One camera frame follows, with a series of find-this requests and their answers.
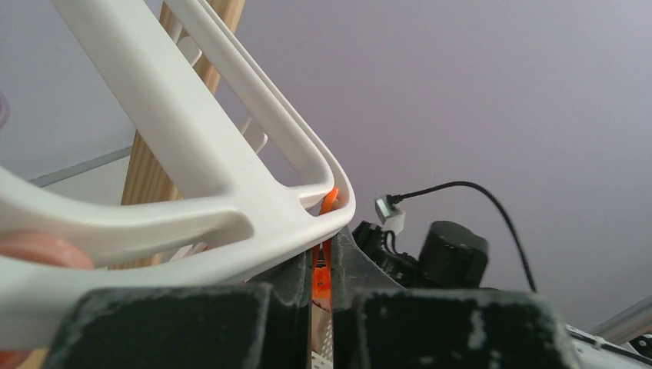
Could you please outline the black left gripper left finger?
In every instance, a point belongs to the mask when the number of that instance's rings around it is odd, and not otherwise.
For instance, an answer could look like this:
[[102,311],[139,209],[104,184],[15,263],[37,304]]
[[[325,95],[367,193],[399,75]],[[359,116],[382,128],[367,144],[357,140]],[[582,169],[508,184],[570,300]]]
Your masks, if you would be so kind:
[[46,368],[306,368],[311,256],[244,284],[106,288],[62,321]]

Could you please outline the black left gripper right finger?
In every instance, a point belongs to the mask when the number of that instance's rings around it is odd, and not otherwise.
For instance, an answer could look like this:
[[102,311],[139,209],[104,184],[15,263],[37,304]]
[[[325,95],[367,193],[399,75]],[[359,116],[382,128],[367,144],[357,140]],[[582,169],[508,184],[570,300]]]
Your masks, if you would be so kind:
[[405,289],[348,230],[332,241],[336,368],[579,368],[565,325],[540,296]]

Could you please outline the orange hanger clip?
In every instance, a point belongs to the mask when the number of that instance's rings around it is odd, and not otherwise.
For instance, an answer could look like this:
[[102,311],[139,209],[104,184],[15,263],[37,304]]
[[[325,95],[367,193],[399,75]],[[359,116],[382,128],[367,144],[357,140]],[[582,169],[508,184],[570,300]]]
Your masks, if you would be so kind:
[[[319,215],[326,214],[334,209],[338,200],[339,188],[333,189],[325,195],[321,202]],[[312,249],[312,299],[314,301],[331,302],[331,250],[332,238],[329,238]]]

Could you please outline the white plastic clip hanger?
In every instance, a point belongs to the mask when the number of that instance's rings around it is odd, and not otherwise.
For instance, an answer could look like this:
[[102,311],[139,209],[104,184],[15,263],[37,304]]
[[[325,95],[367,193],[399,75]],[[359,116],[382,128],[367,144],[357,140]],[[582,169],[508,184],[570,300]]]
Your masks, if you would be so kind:
[[[1,260],[1,347],[48,346],[89,291],[242,281],[333,237],[353,217],[336,158],[205,1],[168,7],[301,179],[279,183],[148,6],[55,7],[165,173],[178,201],[102,206],[1,172],[1,230],[60,236],[96,270]],[[334,209],[321,202],[339,188]]]

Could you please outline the white perforated plastic basket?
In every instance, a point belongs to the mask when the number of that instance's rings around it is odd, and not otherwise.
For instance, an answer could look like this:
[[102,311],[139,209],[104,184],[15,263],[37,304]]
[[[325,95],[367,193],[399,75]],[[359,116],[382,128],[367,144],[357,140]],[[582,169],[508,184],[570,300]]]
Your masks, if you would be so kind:
[[311,307],[311,368],[333,369],[333,329],[331,312]]

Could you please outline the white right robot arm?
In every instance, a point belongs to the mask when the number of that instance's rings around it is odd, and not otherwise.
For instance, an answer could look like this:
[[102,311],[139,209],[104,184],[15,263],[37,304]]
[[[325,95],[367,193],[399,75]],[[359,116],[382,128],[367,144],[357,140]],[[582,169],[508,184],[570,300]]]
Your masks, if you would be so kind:
[[[361,251],[404,288],[479,288],[489,259],[488,242],[451,222],[431,223],[420,254],[398,253],[397,233],[362,221],[352,236]],[[650,368],[651,356],[602,341],[570,325],[567,332],[586,368]]]

